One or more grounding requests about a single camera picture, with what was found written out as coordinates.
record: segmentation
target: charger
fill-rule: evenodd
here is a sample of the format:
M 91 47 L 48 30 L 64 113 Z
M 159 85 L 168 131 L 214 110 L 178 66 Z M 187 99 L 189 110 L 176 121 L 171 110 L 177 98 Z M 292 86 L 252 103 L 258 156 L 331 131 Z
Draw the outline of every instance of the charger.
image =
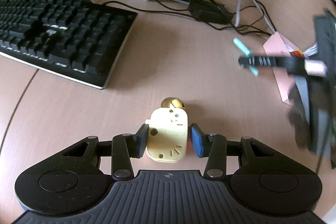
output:
M 206 23 L 230 24 L 234 16 L 223 4 L 217 6 L 205 0 L 191 0 L 188 11 L 197 21 Z

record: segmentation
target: pink paper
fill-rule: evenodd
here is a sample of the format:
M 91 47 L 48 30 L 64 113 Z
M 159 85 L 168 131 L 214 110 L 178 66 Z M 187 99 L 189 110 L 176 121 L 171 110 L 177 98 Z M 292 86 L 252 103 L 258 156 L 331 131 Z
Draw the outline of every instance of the pink paper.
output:
M 269 56 L 290 56 L 286 45 L 291 47 L 293 50 L 299 49 L 287 38 L 276 32 L 265 42 L 264 49 L 266 55 Z M 294 78 L 287 74 L 286 69 L 282 68 L 273 68 L 273 73 L 278 84 L 282 101 L 290 105 L 288 93 L 291 87 L 295 84 Z

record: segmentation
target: black keyboard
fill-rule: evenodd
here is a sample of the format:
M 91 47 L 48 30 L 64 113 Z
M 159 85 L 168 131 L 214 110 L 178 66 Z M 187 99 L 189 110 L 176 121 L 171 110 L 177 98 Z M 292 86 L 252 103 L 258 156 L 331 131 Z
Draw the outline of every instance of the black keyboard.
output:
M 0 0 L 0 55 L 103 89 L 136 16 L 83 0 Z

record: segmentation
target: desk surface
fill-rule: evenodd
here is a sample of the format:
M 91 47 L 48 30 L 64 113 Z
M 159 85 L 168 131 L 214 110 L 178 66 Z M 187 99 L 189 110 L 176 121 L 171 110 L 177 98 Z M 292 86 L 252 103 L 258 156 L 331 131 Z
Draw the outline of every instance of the desk surface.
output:
M 153 2 L 120 1 L 142 9 L 161 9 Z M 234 10 L 237 0 L 217 1 Z M 321 14 L 323 8 L 335 12 L 330 0 L 260 1 L 281 34 L 303 50 L 315 41 L 313 15 Z M 242 15 L 244 22 L 257 16 L 252 11 Z M 261 70 L 254 77 L 241 70 L 234 37 L 255 52 L 263 52 L 264 40 L 257 36 L 219 32 L 188 18 L 140 13 L 106 90 L 39 70 L 13 115 L 0 154 L 0 223 L 10 223 L 21 214 L 13 185 L 23 170 L 88 135 L 110 140 L 116 134 L 135 133 L 165 97 L 181 98 L 189 122 L 196 122 L 205 132 L 220 133 L 230 140 L 253 136 L 314 169 L 316 156 L 295 144 L 294 130 L 286 118 L 289 106 L 281 102 L 272 71 Z M 1 137 L 35 69 L 3 57 L 0 64 Z M 7 104 L 2 103 L 9 97 L 3 90 L 10 92 Z M 206 159 L 198 159 L 192 151 L 174 165 L 159 164 L 147 156 L 132 160 L 135 173 L 139 169 L 203 171 L 205 163 Z M 236 158 L 229 158 L 227 172 L 237 168 Z M 109 159 L 102 160 L 101 169 L 110 172 Z M 335 172 L 327 159 L 320 178 L 326 190 L 315 212 L 323 216 L 336 203 Z

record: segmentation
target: white cable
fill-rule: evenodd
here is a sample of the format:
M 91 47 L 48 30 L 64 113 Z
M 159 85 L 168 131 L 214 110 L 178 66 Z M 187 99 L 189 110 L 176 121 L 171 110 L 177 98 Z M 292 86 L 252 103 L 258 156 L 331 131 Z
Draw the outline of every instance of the white cable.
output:
M 240 5 L 241 5 L 241 1 L 242 0 L 238 0 L 238 3 L 237 3 L 237 11 L 236 11 L 236 23 L 235 23 L 235 26 L 238 27 L 239 26 L 239 21 L 240 21 Z M 267 23 L 267 25 L 269 26 L 269 28 L 271 29 L 271 31 L 273 33 L 275 33 L 275 30 L 272 26 L 272 24 L 269 22 L 267 16 L 265 15 L 265 13 L 263 12 L 263 10 L 260 8 L 260 6 L 258 5 L 258 3 L 255 1 L 255 0 L 252 0 L 253 3 L 255 4 L 255 6 L 257 7 L 257 9 L 260 11 L 261 14 L 264 15 L 264 19 Z
M 289 47 L 288 45 L 286 45 L 286 48 L 289 52 L 293 52 L 294 49 L 292 49 L 291 47 Z M 312 55 L 315 55 L 317 54 L 318 52 L 318 47 L 317 47 L 317 43 L 314 44 L 314 46 L 308 48 L 307 50 L 305 50 L 303 52 L 303 54 L 306 56 L 306 57 L 309 57 L 309 56 L 312 56 Z

